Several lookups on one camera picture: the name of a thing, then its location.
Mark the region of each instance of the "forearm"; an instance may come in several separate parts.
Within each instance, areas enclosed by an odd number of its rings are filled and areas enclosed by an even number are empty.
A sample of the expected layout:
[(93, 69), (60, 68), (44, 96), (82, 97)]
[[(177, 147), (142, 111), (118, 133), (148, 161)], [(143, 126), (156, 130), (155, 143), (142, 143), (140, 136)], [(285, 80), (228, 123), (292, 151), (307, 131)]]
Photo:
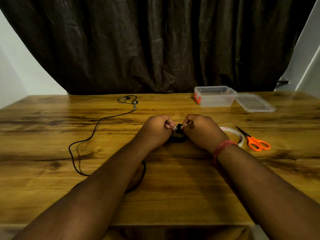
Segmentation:
[(223, 150), (218, 161), (272, 239), (320, 236), (320, 205), (314, 200), (235, 145)]
[(149, 149), (131, 141), (15, 239), (101, 239)]

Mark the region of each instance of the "orange scissors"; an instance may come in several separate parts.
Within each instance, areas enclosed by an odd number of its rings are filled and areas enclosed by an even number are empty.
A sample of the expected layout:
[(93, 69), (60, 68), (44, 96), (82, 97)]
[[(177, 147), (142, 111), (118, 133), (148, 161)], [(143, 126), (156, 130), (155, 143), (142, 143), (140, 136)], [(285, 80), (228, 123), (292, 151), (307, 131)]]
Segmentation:
[(249, 134), (245, 133), (242, 129), (236, 126), (236, 128), (247, 138), (248, 140), (248, 147), (255, 152), (259, 152), (261, 150), (269, 150), (271, 146), (266, 143), (265, 141), (259, 140), (250, 136)]

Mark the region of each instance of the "tape roll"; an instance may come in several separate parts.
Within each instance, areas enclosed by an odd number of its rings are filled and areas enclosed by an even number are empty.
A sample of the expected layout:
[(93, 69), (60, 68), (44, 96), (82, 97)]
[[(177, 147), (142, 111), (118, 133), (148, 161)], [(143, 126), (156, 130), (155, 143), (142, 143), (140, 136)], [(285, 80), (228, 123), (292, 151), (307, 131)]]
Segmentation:
[(220, 127), (220, 129), (222, 129), (223, 131), (229, 131), (233, 134), (236, 134), (240, 138), (238, 145), (239, 145), (239, 147), (242, 147), (243, 142), (245, 141), (245, 137), (243, 134), (241, 134), (239, 131), (232, 129), (232, 128), (229, 128), (229, 127)]

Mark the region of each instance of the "dark curtain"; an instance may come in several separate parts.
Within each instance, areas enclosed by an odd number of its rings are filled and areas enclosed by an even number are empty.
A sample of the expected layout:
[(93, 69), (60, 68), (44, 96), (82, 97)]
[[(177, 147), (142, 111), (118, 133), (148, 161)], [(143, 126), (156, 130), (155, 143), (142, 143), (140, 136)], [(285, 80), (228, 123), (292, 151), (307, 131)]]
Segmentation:
[(316, 0), (0, 0), (70, 94), (271, 91)]

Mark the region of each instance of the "person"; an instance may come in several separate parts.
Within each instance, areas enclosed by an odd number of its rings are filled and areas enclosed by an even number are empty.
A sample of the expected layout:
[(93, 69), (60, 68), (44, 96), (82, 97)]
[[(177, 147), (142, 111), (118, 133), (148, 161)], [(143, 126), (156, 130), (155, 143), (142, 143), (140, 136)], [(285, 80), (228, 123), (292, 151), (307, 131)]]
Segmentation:
[[(14, 239), (102, 239), (138, 166), (148, 153), (169, 139), (174, 127), (168, 115), (150, 117), (133, 140)], [(186, 116), (182, 130), (211, 154), (228, 139), (212, 118), (196, 114)], [(217, 160), (271, 239), (320, 239), (317, 202), (237, 145), (224, 148)]]

